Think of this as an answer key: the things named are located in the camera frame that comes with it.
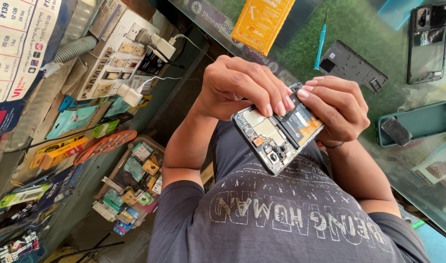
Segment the smartphone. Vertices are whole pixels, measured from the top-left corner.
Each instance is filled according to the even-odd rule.
[[[324,123],[296,96],[304,84],[289,88],[295,108],[284,116],[265,117],[252,105],[231,117],[235,128],[268,173],[277,176],[322,130]]]
[[[407,83],[442,79],[446,57],[446,1],[412,10],[408,45]]]
[[[379,146],[388,147],[397,143],[381,126],[394,117],[412,136],[411,141],[446,132],[446,101],[400,111],[376,119],[376,139]]]

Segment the wristband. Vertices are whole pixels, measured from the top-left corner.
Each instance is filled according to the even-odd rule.
[[[322,142],[322,144],[323,144],[325,147],[327,147],[327,148],[331,148],[331,149],[334,149],[334,150],[337,150],[338,148],[340,148],[340,146],[342,146],[344,143],[345,143],[345,142],[342,142],[342,143],[340,143],[340,144],[337,145],[337,146],[330,147],[330,146],[326,146],[326,145]]]

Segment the glass counter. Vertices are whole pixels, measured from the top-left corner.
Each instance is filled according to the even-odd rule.
[[[391,186],[446,233],[446,133],[403,147],[380,147],[375,131],[379,116],[446,100],[446,57],[441,80],[407,84],[410,10],[439,1],[389,0],[380,6],[373,0],[324,0],[291,41],[285,47],[274,43],[268,56],[231,39],[245,0],[169,1],[233,55],[268,66],[288,86],[323,75],[313,66],[328,9],[322,54],[339,39],[388,77],[382,92],[368,102],[371,125],[359,141]],[[361,90],[365,98],[372,95],[367,88]],[[420,178],[416,170],[430,178]]]

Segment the gray t-shirt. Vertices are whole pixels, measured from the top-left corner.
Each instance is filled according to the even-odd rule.
[[[229,130],[215,131],[225,146],[208,193],[192,181],[163,190],[148,262],[429,262],[409,224],[366,214],[325,174],[314,143],[272,177],[245,144],[228,147]]]

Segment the green phone case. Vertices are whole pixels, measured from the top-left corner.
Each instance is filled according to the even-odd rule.
[[[385,119],[392,116],[413,135],[412,141],[446,132],[446,101],[442,101],[378,117],[376,139],[379,146],[396,145],[395,141],[381,129]]]

